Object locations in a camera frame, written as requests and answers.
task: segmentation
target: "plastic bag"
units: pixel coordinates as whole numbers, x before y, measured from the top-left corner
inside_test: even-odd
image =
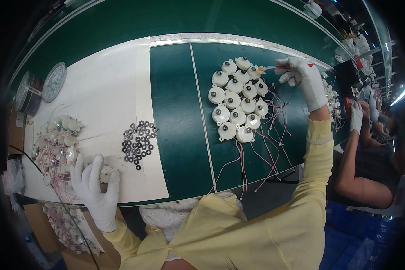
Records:
[[[18,233],[25,237],[28,236],[32,229],[30,223],[24,213],[22,207],[16,202],[15,193],[22,192],[25,182],[24,174],[22,172],[21,159],[10,159],[7,163],[7,171],[2,174],[3,189],[5,194],[9,196],[12,210],[15,212],[17,217],[16,230]]]
[[[348,270],[361,270],[371,257],[372,250],[374,249],[375,242],[365,239],[358,247],[357,251],[352,257],[351,262],[348,264]]]
[[[7,169],[2,175],[3,189],[6,195],[12,197],[14,193],[20,192],[25,185],[21,160],[8,160]]]

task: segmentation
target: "yellow cardigan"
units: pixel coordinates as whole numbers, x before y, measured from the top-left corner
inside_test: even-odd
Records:
[[[308,137],[332,136],[330,121],[309,120]],[[249,223],[236,197],[208,195],[181,224],[168,243],[161,230],[146,227],[140,241],[117,221],[117,230],[103,233],[121,255],[120,269],[156,270],[169,251],[199,270],[226,269],[230,259],[238,269],[318,269],[324,251],[326,186],[331,175],[333,140],[308,143],[302,181],[280,214]]]

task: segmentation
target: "green workbench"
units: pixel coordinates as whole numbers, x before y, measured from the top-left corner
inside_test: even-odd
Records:
[[[303,6],[298,0],[285,2],[297,8]],[[66,12],[71,14],[73,11],[69,9]],[[332,26],[325,27],[331,27],[329,32],[332,36],[336,35]],[[10,90],[16,92],[26,71],[45,79],[57,62],[64,61],[69,66],[97,51],[128,40],[183,32],[227,33],[259,38],[301,51],[328,65],[336,64],[334,56],[338,47],[337,40],[297,12],[269,0],[178,0],[173,3],[160,0],[147,3],[106,0],[70,18],[44,39],[41,36],[47,31],[39,30],[25,51],[32,46],[36,49],[16,72]],[[200,97],[188,43],[150,48],[153,115],[159,127],[157,141],[170,197],[121,206],[166,202],[207,194],[213,186],[213,176],[216,179],[221,167],[239,156],[233,141],[218,140],[218,127],[211,117],[215,105],[207,98],[212,74],[220,69],[223,61],[230,58],[247,56],[252,63],[265,66],[273,65],[277,58],[288,57],[276,51],[233,44],[192,43],[192,49]],[[25,54],[22,52],[16,62],[21,62]],[[328,73],[330,77],[327,81],[332,84],[334,75]],[[263,77],[268,86],[275,84],[276,94],[283,102],[290,103],[285,112],[288,116],[287,129],[292,136],[286,134],[282,142],[291,164],[301,164],[306,147],[308,115],[301,93],[296,87],[280,85],[279,77],[273,72],[268,72]],[[201,116],[200,99],[204,119]],[[213,174],[203,122],[206,126]],[[268,126],[269,124],[264,125],[265,134]],[[279,119],[275,126],[279,132],[283,132],[283,124]],[[277,138],[274,131],[270,131],[270,134]],[[344,141],[347,135],[346,127],[335,135],[335,143]],[[262,137],[257,135],[255,139],[255,151],[264,159],[271,160]],[[290,169],[291,165],[282,149],[278,147],[278,151],[268,141],[267,145],[274,158],[279,153],[276,163],[278,171]],[[249,143],[243,144],[243,149],[248,183],[265,179],[271,167],[253,152]],[[239,162],[235,162],[224,168],[216,190],[223,191],[241,185],[241,166]]]
[[[253,64],[267,66],[275,59],[288,57],[275,51],[257,47],[216,43],[192,43],[195,68],[202,101],[204,120],[201,118],[198,91],[192,56],[189,44],[165,45],[150,49],[151,98],[156,126],[159,127],[157,141],[161,155],[164,176],[167,181],[170,198],[146,201],[157,203],[169,200],[179,200],[207,194],[213,186],[207,147],[204,137],[203,121],[205,122],[209,149],[213,164],[215,179],[223,165],[239,157],[239,151],[233,140],[219,141],[218,126],[212,119],[212,111],[216,105],[208,100],[208,92],[212,86],[211,77],[219,70],[223,61],[246,56]],[[330,72],[329,83],[333,83],[334,75]],[[285,109],[287,129],[292,134],[284,136],[284,149],[293,166],[303,162],[306,150],[306,133],[308,112],[306,104],[297,87],[288,84],[281,85],[279,76],[273,71],[263,75],[268,86],[275,84],[276,94],[282,102],[289,102]],[[269,93],[264,98],[271,99]],[[275,121],[278,132],[283,132],[280,118]],[[268,132],[269,124],[263,125],[264,134]],[[272,137],[278,140],[275,131],[270,131]],[[345,140],[348,128],[341,129],[335,135],[335,143]],[[276,167],[279,172],[291,169],[286,156],[278,147],[277,150],[267,140],[271,154],[279,160]],[[253,143],[255,151],[264,159],[271,160],[263,138],[257,135]],[[244,169],[248,183],[265,179],[271,167],[261,160],[252,150],[249,143],[243,144]],[[217,191],[224,191],[242,186],[242,169],[240,162],[227,165],[216,184]]]

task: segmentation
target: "round metal lid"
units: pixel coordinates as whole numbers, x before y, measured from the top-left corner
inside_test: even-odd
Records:
[[[66,78],[67,68],[64,62],[57,63],[48,73],[43,84],[42,99],[46,103],[53,101],[59,94]]]
[[[19,111],[24,104],[25,97],[27,95],[27,83],[28,83],[28,76],[30,72],[26,72],[22,77],[21,82],[18,86],[18,91],[16,92],[15,96],[15,110]]]

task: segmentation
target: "striped shirt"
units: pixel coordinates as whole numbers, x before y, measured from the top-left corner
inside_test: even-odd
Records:
[[[377,141],[378,143],[387,143],[387,141],[389,140],[390,137],[390,132],[387,129],[386,125],[384,125],[383,123],[380,123],[383,126],[383,131],[381,133],[381,135],[377,134],[373,127],[374,127],[374,123],[371,123],[371,138],[373,138],[375,141]]]

